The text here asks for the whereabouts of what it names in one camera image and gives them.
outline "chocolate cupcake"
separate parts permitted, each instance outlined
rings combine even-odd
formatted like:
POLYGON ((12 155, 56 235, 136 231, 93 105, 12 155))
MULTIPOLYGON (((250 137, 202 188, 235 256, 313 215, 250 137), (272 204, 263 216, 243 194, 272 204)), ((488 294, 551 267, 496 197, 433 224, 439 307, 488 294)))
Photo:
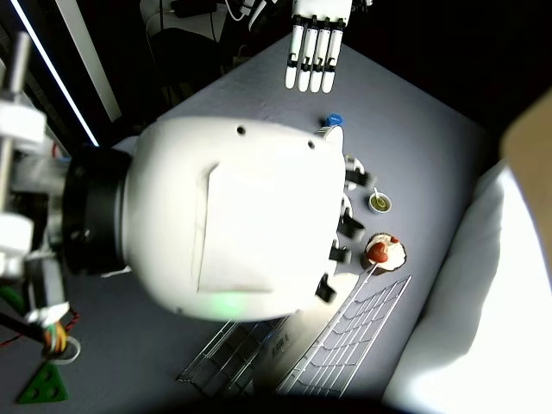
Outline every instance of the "chocolate cupcake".
POLYGON ((405 246, 394 235, 376 233, 370 237, 361 263, 365 269, 377 263, 373 274, 393 272, 406 263, 405 246))

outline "green plastic triangular piece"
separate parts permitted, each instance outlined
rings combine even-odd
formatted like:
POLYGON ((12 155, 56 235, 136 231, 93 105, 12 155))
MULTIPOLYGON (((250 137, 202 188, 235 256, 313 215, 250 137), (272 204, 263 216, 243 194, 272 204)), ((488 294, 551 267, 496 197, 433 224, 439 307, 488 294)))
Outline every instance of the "green plastic triangular piece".
POLYGON ((53 364, 44 364, 23 390, 18 404, 55 403, 68 399, 67 391, 61 380, 58 368, 53 364))

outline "white frosting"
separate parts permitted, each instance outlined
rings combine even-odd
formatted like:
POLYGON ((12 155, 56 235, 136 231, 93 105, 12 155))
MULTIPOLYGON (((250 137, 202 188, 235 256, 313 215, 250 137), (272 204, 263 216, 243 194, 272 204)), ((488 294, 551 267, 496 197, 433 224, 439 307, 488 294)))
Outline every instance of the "white frosting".
POLYGON ((373 239, 366 246, 366 253, 370 250, 370 247, 376 243, 384 243, 386 245, 386 254, 387 261, 385 263, 378 263, 378 267, 382 269, 391 271, 395 270, 397 267, 403 266, 406 260, 405 248, 400 243, 391 242, 390 235, 375 235, 373 239))

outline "blue object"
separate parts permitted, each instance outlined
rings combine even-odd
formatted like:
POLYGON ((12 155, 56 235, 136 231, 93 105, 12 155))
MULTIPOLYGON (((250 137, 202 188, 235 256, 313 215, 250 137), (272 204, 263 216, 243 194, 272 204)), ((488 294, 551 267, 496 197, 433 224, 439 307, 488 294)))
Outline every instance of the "blue object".
POLYGON ((326 124, 325 127, 331 127, 332 125, 343 125, 343 118, 339 114, 329 114, 329 116, 326 118, 326 124))

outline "metal wire basket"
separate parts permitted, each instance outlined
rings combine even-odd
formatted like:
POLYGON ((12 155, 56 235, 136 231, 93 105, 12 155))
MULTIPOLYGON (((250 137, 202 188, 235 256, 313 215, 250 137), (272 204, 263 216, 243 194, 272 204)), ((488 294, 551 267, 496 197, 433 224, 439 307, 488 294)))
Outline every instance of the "metal wire basket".
MULTIPOLYGON (((328 327, 280 383, 277 393, 341 397, 411 281, 371 292, 363 276, 328 327)), ((254 393, 255 358, 285 319, 226 323, 177 380, 206 397, 254 393)))

